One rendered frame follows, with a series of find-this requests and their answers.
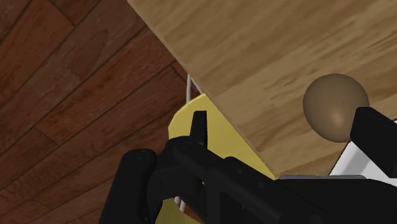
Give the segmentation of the white flat box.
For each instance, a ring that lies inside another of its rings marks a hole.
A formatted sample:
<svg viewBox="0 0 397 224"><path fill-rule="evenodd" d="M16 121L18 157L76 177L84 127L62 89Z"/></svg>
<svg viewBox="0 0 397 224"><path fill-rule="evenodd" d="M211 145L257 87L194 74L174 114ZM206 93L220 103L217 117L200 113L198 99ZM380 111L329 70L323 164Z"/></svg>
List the white flat box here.
<svg viewBox="0 0 397 224"><path fill-rule="evenodd" d="M330 171L332 175L362 175L397 187L397 178L389 178L352 141L349 141Z"/></svg>

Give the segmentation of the light wooden table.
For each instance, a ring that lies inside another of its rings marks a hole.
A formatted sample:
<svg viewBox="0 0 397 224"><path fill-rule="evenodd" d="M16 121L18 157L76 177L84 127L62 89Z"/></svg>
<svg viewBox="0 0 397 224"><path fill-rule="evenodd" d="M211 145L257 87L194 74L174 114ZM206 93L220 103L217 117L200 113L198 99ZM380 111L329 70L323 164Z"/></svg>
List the light wooden table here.
<svg viewBox="0 0 397 224"><path fill-rule="evenodd" d="M128 0L271 172L328 174L343 149L302 99L346 74L397 118L397 0Z"/></svg>

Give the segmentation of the yellow chair with white legs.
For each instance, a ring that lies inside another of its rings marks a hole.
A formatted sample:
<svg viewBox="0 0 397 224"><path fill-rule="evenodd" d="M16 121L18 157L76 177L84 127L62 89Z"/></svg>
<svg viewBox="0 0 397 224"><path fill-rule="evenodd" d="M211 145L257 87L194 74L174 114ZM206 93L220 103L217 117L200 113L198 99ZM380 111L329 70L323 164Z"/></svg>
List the yellow chair with white legs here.
<svg viewBox="0 0 397 224"><path fill-rule="evenodd" d="M169 138L187 136L193 112L198 110L207 111L207 139L212 152L222 158L238 158L269 178L275 178L191 76L187 76L186 81L186 104L174 114L169 124ZM197 219L181 199L166 199L155 224L199 224Z"/></svg>

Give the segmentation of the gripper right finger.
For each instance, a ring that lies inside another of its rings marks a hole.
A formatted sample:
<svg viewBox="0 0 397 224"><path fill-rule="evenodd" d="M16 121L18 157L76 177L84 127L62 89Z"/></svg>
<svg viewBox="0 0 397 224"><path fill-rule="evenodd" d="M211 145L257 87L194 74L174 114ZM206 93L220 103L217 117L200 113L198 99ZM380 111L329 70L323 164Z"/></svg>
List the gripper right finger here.
<svg viewBox="0 0 397 224"><path fill-rule="evenodd" d="M371 107L356 110L350 134L360 174L397 187L397 123Z"/></svg>

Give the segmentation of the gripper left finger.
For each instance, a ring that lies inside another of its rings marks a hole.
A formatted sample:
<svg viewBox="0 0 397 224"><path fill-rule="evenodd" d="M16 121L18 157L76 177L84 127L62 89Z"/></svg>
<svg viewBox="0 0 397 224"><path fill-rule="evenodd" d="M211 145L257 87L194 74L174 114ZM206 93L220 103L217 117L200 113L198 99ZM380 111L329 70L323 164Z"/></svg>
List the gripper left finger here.
<svg viewBox="0 0 397 224"><path fill-rule="evenodd" d="M161 154L123 155L98 224L155 224L163 201L175 196L205 224L317 224L307 201L207 149L205 111L194 112L190 135L168 140Z"/></svg>

